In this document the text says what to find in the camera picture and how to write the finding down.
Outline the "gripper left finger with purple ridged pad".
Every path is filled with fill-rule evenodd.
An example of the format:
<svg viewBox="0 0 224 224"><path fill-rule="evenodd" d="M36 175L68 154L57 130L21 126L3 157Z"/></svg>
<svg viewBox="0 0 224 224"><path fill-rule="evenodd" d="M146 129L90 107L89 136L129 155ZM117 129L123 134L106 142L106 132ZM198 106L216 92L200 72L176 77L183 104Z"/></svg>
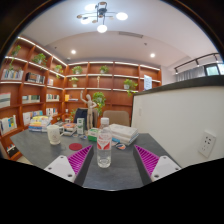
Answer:
<svg viewBox="0 0 224 224"><path fill-rule="evenodd" d="M70 156L58 156L45 168L45 171L72 183L83 183L92 157L93 146L89 145Z"/></svg>

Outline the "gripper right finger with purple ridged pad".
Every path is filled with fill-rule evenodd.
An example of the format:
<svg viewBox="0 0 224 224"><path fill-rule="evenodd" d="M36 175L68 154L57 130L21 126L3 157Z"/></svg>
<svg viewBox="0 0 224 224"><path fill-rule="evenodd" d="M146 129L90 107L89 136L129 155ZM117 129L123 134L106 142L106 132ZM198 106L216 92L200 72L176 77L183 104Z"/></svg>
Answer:
<svg viewBox="0 0 224 224"><path fill-rule="evenodd" d="M143 182L154 182L181 169L168 156L157 156L138 145L135 145L133 155Z"/></svg>

